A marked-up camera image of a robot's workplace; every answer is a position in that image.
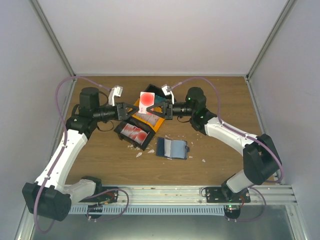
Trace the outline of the red circle white card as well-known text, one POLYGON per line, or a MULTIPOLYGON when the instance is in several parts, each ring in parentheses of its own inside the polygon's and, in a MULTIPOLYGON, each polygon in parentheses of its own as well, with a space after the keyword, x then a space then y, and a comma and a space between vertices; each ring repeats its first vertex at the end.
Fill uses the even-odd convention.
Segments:
POLYGON ((141 91, 139 96, 139 114, 149 114, 147 108, 153 106, 155 103, 155 93, 141 91))

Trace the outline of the black bin with red cards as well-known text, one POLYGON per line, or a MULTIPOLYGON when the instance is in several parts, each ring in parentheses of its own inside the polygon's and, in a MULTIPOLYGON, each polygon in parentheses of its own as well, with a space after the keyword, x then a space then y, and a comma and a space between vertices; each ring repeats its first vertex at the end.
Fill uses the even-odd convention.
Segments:
POLYGON ((121 121, 113 131, 117 133, 120 140, 125 140, 143 151, 156 134, 148 124, 135 118, 121 121))

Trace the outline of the navy blue card holder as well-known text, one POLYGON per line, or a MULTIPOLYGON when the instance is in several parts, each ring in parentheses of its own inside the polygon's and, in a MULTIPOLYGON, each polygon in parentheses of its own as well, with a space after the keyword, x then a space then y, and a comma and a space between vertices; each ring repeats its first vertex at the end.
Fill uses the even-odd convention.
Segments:
POLYGON ((157 138, 156 156, 186 160, 190 148, 188 142, 184 140, 171 140, 164 137, 157 138))

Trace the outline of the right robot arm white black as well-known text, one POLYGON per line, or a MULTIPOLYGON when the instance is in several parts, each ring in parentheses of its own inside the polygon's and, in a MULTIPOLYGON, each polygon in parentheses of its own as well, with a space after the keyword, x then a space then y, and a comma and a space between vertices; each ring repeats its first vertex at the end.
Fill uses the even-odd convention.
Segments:
POLYGON ((223 200, 232 203, 244 189, 267 182, 276 171, 282 172, 282 162, 269 135, 257 136, 226 123, 211 112, 206 103, 204 91, 191 87, 184 102, 165 99, 147 107, 146 111, 166 120, 189 116, 193 129, 225 143, 242 156, 243 169, 221 184, 223 200))

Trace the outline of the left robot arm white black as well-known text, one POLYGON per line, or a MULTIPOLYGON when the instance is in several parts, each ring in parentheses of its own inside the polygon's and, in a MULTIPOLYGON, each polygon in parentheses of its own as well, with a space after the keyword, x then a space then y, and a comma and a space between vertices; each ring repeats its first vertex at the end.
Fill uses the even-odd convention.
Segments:
POLYGON ((34 183, 26 183, 22 188, 28 211, 34 217, 42 216, 62 221, 71 206, 90 200, 96 205, 106 201, 116 201, 116 189, 103 192, 99 178, 85 176, 79 182, 66 186, 67 176, 81 149, 86 145, 99 122, 122 121, 139 109, 124 102, 115 102, 122 95, 119 85, 110 90, 108 103, 100 105, 100 91, 95 87, 83 88, 79 96, 78 113, 73 113, 63 127, 61 141, 51 160, 34 183))

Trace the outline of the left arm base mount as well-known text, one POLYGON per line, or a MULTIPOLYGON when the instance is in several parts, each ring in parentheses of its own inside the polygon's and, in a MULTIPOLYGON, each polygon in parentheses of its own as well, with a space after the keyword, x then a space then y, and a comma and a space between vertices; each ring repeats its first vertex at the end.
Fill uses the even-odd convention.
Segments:
POLYGON ((118 187, 117 186, 102 186, 100 190, 94 192, 92 198, 85 198, 80 200, 80 203, 87 204, 112 204, 118 201, 118 187))

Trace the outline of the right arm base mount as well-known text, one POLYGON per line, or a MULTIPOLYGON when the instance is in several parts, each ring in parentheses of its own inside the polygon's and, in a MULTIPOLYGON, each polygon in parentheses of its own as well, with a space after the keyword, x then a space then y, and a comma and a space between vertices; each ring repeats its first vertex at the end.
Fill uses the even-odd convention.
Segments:
POLYGON ((251 198, 248 189, 243 189, 238 193, 223 192, 221 186, 207 186, 200 190, 200 195, 206 198, 207 203, 250 203, 251 198))

